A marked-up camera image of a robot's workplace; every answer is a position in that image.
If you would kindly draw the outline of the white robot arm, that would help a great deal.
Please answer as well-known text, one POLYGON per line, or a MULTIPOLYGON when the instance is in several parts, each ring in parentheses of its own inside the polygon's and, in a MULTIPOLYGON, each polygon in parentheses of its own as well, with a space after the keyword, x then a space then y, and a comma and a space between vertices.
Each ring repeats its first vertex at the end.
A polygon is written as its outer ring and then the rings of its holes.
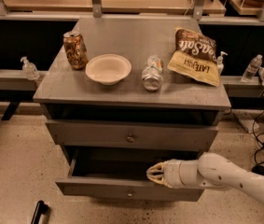
POLYGON ((204 152, 192 161, 159 162, 147 169, 146 176, 170 189, 234 188, 264 204, 264 175, 246 171, 215 153, 204 152))

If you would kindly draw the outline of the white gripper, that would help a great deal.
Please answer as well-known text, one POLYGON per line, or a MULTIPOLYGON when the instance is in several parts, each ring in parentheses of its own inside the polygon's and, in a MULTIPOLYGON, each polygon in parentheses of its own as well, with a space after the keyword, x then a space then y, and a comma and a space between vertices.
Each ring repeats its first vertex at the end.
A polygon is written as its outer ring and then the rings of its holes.
POLYGON ((159 162, 149 167, 146 172, 150 181, 159 185, 165 184, 172 189, 197 188, 201 183, 197 161, 170 160, 159 162))

